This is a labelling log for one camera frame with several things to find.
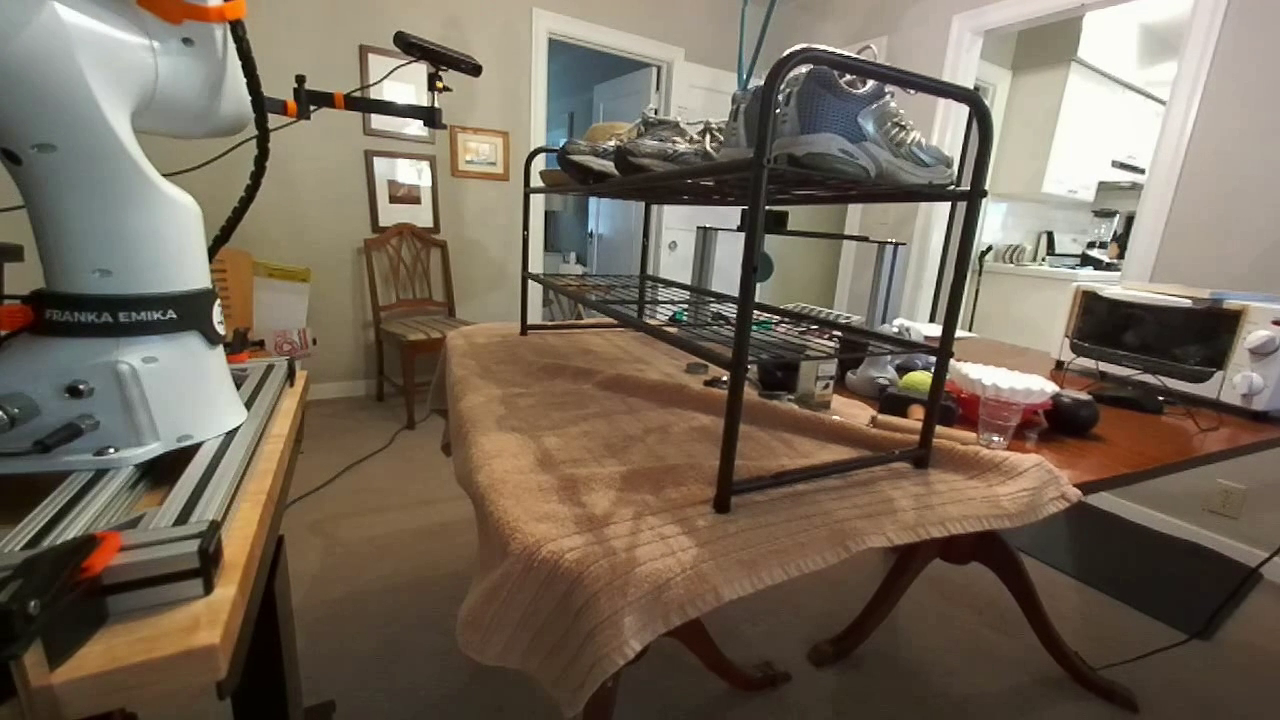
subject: microwave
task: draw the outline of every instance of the microwave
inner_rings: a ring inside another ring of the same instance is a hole
[[[1075,287],[1064,362],[1280,416],[1280,298]]]

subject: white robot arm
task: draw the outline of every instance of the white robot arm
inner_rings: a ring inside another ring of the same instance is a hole
[[[0,474],[138,462],[245,418],[198,204],[137,139],[246,122],[236,11],[245,0],[0,4],[0,161],[45,262],[37,324],[0,343]]]

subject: beige wall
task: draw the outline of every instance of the beige wall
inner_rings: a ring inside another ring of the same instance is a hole
[[[788,0],[775,11],[759,67],[797,39],[854,45],[886,36],[890,63],[940,70],[952,16],[978,4],[984,0]],[[539,9],[681,45],[686,58],[716,67],[732,67],[735,55],[735,0],[539,0]],[[324,11],[314,11],[313,0],[273,0],[253,4],[253,39],[273,92],[289,92],[293,70],[309,70],[314,86],[351,86],[355,45],[386,45],[395,28],[456,45],[485,58],[485,81],[450,81],[449,121],[507,127],[520,161],[529,148],[529,19],[532,0],[362,0],[324,4]],[[1280,103],[1269,81],[1250,70],[1280,58],[1269,28],[1280,28],[1280,4],[1230,0],[1166,239],[1157,255],[1157,280],[1280,287],[1277,259],[1265,255],[1280,219],[1269,182],[1277,166],[1270,155],[1280,161],[1280,143],[1270,139]],[[174,166],[203,161],[208,148],[225,143],[163,143],[156,161],[159,166]],[[415,143],[371,139],[358,130],[358,116],[340,110],[275,130],[265,195],[236,239],[265,259],[314,267],[313,320],[321,355],[313,373],[321,383],[355,383],[366,375],[362,287],[355,277],[355,244],[366,232],[362,148]],[[208,209],[208,224],[230,209],[245,166],[246,153],[182,180]],[[14,191],[6,174],[0,174],[0,209],[13,200]],[[439,217],[456,247],[462,314],[512,320],[520,180],[485,182],[449,180],[444,171]],[[29,239],[22,217],[0,217],[0,239]],[[37,262],[13,273],[13,287],[37,280]]]

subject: framed picture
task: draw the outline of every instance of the framed picture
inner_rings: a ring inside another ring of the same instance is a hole
[[[450,174],[507,180],[507,130],[450,127]]]
[[[415,224],[439,228],[434,155],[362,153],[371,228]]]
[[[411,55],[366,48],[358,45],[358,86],[362,96],[393,98],[393,103],[427,103],[427,63]],[[395,137],[395,139],[431,139],[431,127],[409,116],[377,116],[362,110],[366,137]]]

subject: carpet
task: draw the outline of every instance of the carpet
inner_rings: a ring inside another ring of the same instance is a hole
[[[1230,554],[1092,504],[1072,504],[1003,535],[1014,553],[1196,638],[1207,638],[1258,580]]]

